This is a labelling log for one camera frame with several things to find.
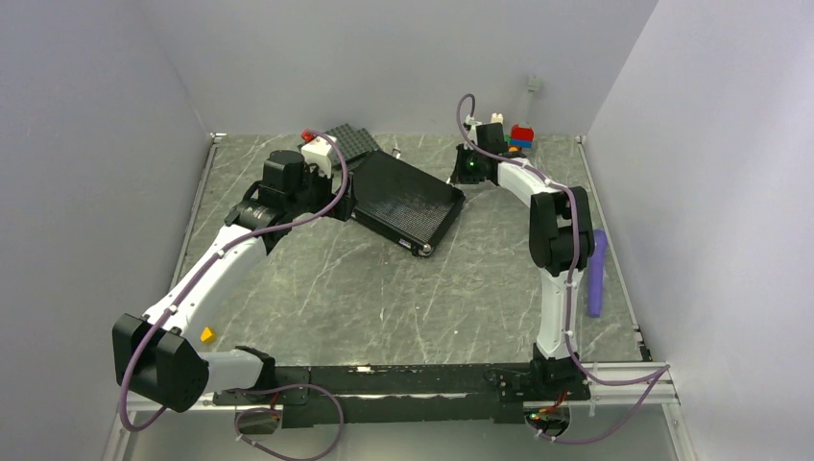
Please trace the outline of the aluminium poker case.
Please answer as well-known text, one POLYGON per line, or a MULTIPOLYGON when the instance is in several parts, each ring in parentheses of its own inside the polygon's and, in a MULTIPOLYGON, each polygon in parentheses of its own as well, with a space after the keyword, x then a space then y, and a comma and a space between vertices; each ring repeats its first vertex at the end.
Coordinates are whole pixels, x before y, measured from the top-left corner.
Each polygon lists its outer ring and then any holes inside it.
POLYGON ((462 190, 382 151, 365 155, 353 169, 360 225, 417 257, 430 256, 460 214, 462 190))

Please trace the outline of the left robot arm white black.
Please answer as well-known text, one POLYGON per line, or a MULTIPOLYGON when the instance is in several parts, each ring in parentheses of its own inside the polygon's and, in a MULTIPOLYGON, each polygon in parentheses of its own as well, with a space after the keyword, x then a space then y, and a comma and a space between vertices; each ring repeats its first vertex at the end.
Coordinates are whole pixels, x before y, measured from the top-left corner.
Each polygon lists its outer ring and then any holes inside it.
POLYGON ((237 390, 250 402, 276 387, 275 360, 240 346, 200 352, 201 335, 229 294, 297 225, 319 217, 346 221, 354 204, 349 176, 333 188, 329 152, 277 150, 260 180, 227 214, 214 241, 178 284, 142 315, 112 329, 116 380, 129 392, 175 412, 203 394, 237 390))

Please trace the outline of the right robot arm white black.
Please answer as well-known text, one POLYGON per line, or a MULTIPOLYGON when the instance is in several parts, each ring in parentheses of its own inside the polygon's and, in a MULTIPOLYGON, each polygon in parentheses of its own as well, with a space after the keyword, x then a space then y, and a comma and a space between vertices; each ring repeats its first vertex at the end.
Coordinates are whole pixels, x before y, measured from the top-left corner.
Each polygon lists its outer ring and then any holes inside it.
POLYGON ((587 193, 552 181, 527 158, 509 153, 500 123, 459 123, 464 138, 450 181, 490 181, 529 209, 528 244, 540 270, 540 327, 524 370, 486 373, 500 400, 589 397, 574 339, 577 291, 594 249, 587 193))

